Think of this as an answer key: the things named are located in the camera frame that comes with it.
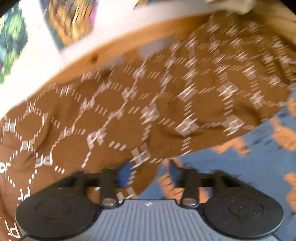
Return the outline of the blue pants orange pattern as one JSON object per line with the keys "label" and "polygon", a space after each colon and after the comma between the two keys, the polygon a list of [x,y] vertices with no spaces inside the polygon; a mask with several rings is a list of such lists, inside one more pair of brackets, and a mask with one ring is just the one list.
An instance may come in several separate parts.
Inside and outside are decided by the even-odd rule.
{"label": "blue pants orange pattern", "polygon": [[179,164],[204,173],[222,170],[273,197],[282,205],[285,215],[278,238],[295,239],[294,91],[270,120],[224,144],[202,149],[190,137],[168,137],[166,141],[155,139],[166,154],[153,157],[152,165],[160,167],[139,199],[180,200],[183,190],[174,186],[165,167],[165,157],[173,157]]}

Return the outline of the brown PF patterned blanket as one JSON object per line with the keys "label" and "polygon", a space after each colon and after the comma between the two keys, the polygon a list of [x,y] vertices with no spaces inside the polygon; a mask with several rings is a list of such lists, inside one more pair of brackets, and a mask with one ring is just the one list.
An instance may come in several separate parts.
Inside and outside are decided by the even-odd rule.
{"label": "brown PF patterned blanket", "polygon": [[295,92],[295,42],[254,14],[220,11],[161,51],[46,86],[1,119],[1,240],[20,240],[15,210],[77,171],[131,163],[119,199],[157,173],[155,142],[207,149],[241,137]]}

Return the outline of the swirly starry night poster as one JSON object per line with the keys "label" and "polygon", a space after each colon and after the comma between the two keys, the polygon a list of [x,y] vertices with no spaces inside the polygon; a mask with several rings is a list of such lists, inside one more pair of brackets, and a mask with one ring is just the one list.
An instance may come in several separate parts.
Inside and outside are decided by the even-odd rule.
{"label": "swirly starry night poster", "polygon": [[88,36],[94,28],[98,1],[40,1],[44,19],[59,50]]}

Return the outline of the blond anime character poster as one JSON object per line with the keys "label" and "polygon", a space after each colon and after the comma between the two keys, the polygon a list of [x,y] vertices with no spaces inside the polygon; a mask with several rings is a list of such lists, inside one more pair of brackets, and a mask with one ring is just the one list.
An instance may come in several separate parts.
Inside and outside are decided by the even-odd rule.
{"label": "blond anime character poster", "polygon": [[11,73],[11,69],[27,44],[23,11],[16,3],[3,16],[1,16],[1,84]]}

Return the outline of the cream folded cloth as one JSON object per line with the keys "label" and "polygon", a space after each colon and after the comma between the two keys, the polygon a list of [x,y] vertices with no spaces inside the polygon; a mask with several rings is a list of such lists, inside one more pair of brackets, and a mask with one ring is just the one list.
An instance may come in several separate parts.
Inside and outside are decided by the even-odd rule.
{"label": "cream folded cloth", "polygon": [[218,10],[245,15],[255,7],[256,0],[205,0],[205,3],[214,6]]}

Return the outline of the wooden bed frame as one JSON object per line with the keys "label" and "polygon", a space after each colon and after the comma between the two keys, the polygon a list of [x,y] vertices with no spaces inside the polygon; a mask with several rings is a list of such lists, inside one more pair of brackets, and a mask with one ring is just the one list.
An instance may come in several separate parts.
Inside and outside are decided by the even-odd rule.
{"label": "wooden bed frame", "polygon": [[64,85],[71,79],[92,69],[103,66],[115,58],[127,54],[137,57],[137,49],[150,42],[173,36],[174,38],[196,29],[204,24],[209,13],[199,15],[180,15],[172,13],[165,16],[152,16],[161,6],[149,6],[140,9],[127,20],[108,26],[107,33],[100,36],[90,36],[72,45],[64,51],[64,57],[70,62],[44,86],[52,84]]}

